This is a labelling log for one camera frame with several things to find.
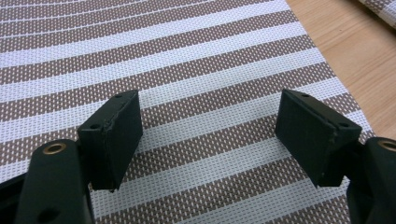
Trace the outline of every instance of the textured fabric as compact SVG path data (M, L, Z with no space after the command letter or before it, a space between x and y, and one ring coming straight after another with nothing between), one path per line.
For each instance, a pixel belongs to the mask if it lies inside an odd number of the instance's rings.
M360 0L387 24L396 29L396 0Z
M372 130L284 0L4 0L0 181L109 97L140 90L144 135L98 223L348 222L276 139L283 88Z

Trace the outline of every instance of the striped fabric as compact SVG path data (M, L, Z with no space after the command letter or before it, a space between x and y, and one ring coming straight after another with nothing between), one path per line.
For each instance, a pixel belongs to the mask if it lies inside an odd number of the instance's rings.
M360 0L382 20L396 29L396 0Z
M348 222L274 135L304 91L373 132L284 0L3 0L0 181L113 94L140 90L144 136L98 223Z

